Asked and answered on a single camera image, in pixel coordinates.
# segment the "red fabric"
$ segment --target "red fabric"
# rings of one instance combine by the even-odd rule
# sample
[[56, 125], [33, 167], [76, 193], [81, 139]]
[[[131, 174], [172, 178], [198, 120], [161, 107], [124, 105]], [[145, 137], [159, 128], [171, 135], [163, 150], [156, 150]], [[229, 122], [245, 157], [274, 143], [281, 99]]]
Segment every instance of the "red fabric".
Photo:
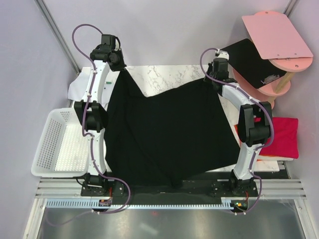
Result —
[[298, 158], [298, 119], [273, 117], [275, 138], [273, 143], [263, 148], [260, 155]]

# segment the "pink round shelf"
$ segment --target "pink round shelf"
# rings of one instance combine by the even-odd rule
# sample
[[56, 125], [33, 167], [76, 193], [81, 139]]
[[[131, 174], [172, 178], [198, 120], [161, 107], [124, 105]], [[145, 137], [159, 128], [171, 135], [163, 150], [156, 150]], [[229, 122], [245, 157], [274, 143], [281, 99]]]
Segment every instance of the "pink round shelf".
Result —
[[[267, 101], [269, 96], [261, 93], [257, 89], [255, 89], [252, 85], [250, 85], [235, 69], [233, 69], [235, 80], [238, 82], [240, 87], [246, 91], [252, 97], [260, 100], [260, 101]], [[271, 108], [274, 108], [275, 102], [271, 103]]]
[[307, 69], [313, 62], [312, 57], [287, 58], [287, 59], [270, 59], [277, 68], [288, 72], [300, 72]]
[[285, 93], [287, 93], [287, 91], [290, 89], [290, 85], [291, 83], [288, 82], [284, 88], [279, 92], [279, 93], [275, 93], [275, 89], [277, 87], [277, 85], [279, 84], [279, 82], [281, 81], [281, 78], [257, 89], [259, 92], [267, 95], [267, 96], [274, 96], [274, 97], [278, 97], [278, 96], [282, 96], [284, 95]]

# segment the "black cloth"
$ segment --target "black cloth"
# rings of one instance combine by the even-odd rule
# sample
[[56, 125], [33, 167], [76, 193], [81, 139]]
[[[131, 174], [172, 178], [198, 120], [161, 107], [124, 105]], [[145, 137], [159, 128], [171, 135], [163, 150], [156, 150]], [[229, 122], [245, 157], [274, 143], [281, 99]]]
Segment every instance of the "black cloth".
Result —
[[145, 97], [120, 72], [107, 109], [106, 161], [131, 185], [170, 185], [235, 164], [239, 146], [218, 94], [203, 79]]

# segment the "plastic basket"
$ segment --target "plastic basket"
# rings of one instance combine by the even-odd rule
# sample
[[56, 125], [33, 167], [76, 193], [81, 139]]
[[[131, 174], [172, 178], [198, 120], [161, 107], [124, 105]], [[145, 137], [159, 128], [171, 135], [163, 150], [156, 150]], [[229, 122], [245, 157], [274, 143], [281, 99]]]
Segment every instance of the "plastic basket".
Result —
[[73, 108], [50, 112], [31, 172], [41, 177], [79, 177], [88, 170], [89, 147]]

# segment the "gray wall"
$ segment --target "gray wall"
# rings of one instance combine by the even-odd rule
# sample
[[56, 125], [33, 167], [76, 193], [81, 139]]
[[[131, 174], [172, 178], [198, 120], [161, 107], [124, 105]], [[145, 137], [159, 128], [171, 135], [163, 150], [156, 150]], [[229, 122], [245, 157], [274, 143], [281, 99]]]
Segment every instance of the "gray wall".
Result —
[[319, 225], [319, 1], [301, 0], [290, 19], [314, 54], [314, 62], [297, 73], [291, 89], [276, 100], [275, 112], [299, 119], [299, 159], [288, 163], [294, 177], [302, 180]]
[[[74, 27], [90, 23], [117, 35], [127, 65], [199, 64], [208, 47], [225, 47], [248, 37], [243, 15], [283, 12], [289, 0], [44, 0], [80, 66], [89, 66], [73, 46]], [[88, 27], [76, 33], [84, 52], [100, 42]]]
[[33, 0], [0, 1], [0, 238], [22, 238], [39, 179], [30, 172], [48, 113], [76, 75]]

